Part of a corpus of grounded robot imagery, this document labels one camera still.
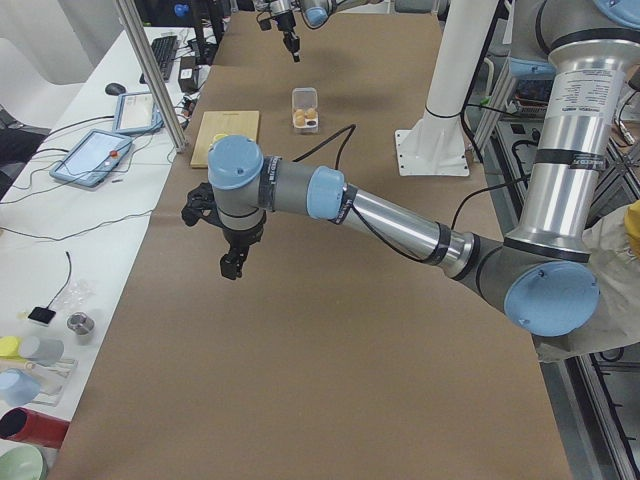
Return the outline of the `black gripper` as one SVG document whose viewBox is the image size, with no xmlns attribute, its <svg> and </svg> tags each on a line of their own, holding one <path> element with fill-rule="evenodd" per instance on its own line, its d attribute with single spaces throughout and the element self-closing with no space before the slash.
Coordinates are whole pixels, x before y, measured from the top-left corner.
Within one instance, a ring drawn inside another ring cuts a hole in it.
<svg viewBox="0 0 640 480">
<path fill-rule="evenodd" d="M 223 226 L 222 232 L 229 244 L 229 250 L 220 259 L 220 272 L 226 279 L 237 280 L 243 275 L 243 264 L 250 247 L 261 241 L 264 225 L 258 224 L 246 230 L 234 230 Z"/>
<path fill-rule="evenodd" d="M 278 30 L 283 33 L 283 43 L 295 63 L 300 61 L 300 39 L 295 34 L 296 21 L 293 13 L 277 16 Z"/>
</svg>

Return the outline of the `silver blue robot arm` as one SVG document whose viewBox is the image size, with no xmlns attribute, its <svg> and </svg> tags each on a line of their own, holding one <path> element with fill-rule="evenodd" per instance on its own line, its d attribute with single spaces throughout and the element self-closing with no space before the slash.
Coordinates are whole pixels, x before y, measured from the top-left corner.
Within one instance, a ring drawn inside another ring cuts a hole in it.
<svg viewBox="0 0 640 480">
<path fill-rule="evenodd" d="M 472 183 L 467 176 L 407 177 L 392 166 L 390 127 L 416 114 L 417 90 L 430 78 L 440 40 L 428 15 L 339 15 L 312 35 L 302 64 L 293 66 L 251 15 L 232 21 L 214 77 L 217 104 L 262 110 L 259 149 L 267 159 L 281 156 L 281 180 L 269 211 L 272 231 L 248 278 L 218 280 L 207 292 L 212 326 L 405 323 L 469 313 L 506 316 L 556 339 L 618 330 L 636 311 L 635 295 L 613 286 L 596 263 L 535 257 L 487 238 L 470 266 L 443 260 L 444 276 L 427 271 L 430 246 Z M 326 129 L 361 128 L 347 151 L 343 222 L 306 218 L 309 180 L 327 171 L 328 158 L 293 162 L 311 143 L 285 121 L 286 96 L 297 86 L 319 89 Z"/>
<path fill-rule="evenodd" d="M 268 31 L 273 25 L 283 35 L 283 43 L 295 63 L 300 61 L 300 38 L 295 32 L 294 13 L 300 13 L 303 23 L 311 30 L 321 28 L 334 14 L 361 7 L 378 4 L 378 1 L 358 0 L 278 0 L 255 2 L 259 14 L 257 23 L 262 31 Z"/>
</svg>

